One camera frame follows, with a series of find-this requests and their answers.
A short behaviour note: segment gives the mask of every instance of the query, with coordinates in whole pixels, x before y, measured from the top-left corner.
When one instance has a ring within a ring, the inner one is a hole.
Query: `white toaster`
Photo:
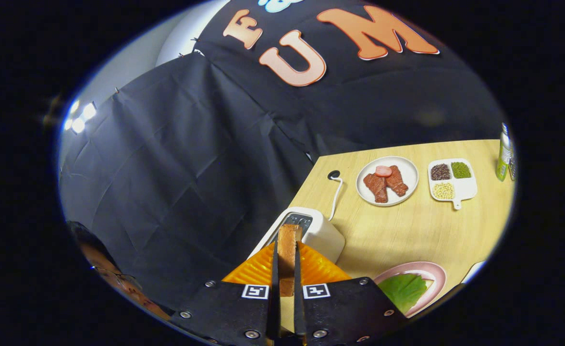
[[[344,248],[344,236],[319,210],[303,207],[291,207],[283,211],[259,241],[249,258],[271,244],[278,236],[278,229],[285,223],[300,225],[302,227],[302,243],[336,263]]]

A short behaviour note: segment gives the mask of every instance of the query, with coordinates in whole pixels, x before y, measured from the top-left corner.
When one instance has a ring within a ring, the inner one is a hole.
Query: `green leaf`
[[[378,286],[401,313],[407,313],[428,289],[425,281],[416,274],[392,276]]]

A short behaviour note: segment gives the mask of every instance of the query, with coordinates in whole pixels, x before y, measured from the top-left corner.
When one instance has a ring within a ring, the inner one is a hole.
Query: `white plate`
[[[402,181],[406,186],[408,186],[408,190],[406,190],[406,194],[402,197],[399,197],[392,189],[387,188],[387,203],[377,203],[374,201],[374,194],[366,184],[364,184],[364,178],[369,173],[374,174],[377,169],[377,166],[397,166],[400,170],[400,175],[402,175]],[[385,156],[384,158],[379,158],[367,164],[357,175],[357,181],[355,183],[355,187],[357,189],[357,193],[359,193],[360,197],[362,197],[366,202],[373,204],[375,206],[382,206],[388,207],[403,202],[405,199],[410,197],[415,191],[417,187],[417,182],[419,181],[419,171],[417,171],[417,167],[410,162],[410,160],[401,158],[400,156]]]
[[[451,163],[452,162],[463,162],[465,165],[468,166],[468,169],[471,171],[470,178],[461,178],[458,179],[454,177],[454,172],[451,170]],[[432,176],[430,172],[432,171],[432,167],[436,166],[437,164],[447,164],[449,168],[449,174],[451,175],[451,179],[448,180],[432,180]],[[428,182],[430,183],[430,195],[432,195],[433,199],[437,201],[451,201],[454,203],[454,208],[456,210],[460,210],[462,208],[462,200],[463,199],[471,199],[475,197],[477,194],[477,180],[475,179],[473,166],[468,160],[463,158],[457,159],[444,159],[444,160],[436,160],[430,162],[428,165]],[[454,186],[454,198],[453,199],[440,199],[434,196],[434,186],[436,184],[443,184],[443,183],[451,183]]]

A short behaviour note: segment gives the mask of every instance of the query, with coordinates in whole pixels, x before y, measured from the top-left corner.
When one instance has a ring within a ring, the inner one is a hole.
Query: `bottle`
[[[509,173],[511,174],[511,181],[515,181],[515,173],[516,173],[516,151],[515,145],[513,140],[509,138],[509,142],[511,143],[511,159],[509,160]]]
[[[509,143],[509,132],[507,125],[503,123],[503,131],[500,133],[500,153],[498,154],[498,163],[496,164],[496,177],[501,182],[507,173],[509,160],[511,159],[511,144]]]

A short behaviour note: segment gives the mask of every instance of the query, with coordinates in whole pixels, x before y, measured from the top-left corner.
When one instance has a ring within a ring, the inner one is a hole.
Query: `wooden table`
[[[338,267],[353,278],[375,278],[402,263],[433,261],[447,273],[436,301],[460,283],[474,263],[489,257],[504,230],[515,184],[508,172],[504,182],[496,178],[499,146],[498,139],[465,140],[322,156],[289,206],[319,210],[329,218],[338,182],[328,180],[327,175],[340,171],[344,184],[332,224],[344,235],[346,245],[336,262]],[[419,171],[414,193],[390,207],[369,204],[355,188],[359,171],[383,156],[407,158]],[[467,159],[475,173],[477,195],[463,200],[461,210],[430,195],[428,164],[447,158]],[[282,326],[293,331],[292,297],[281,299],[281,313]]]

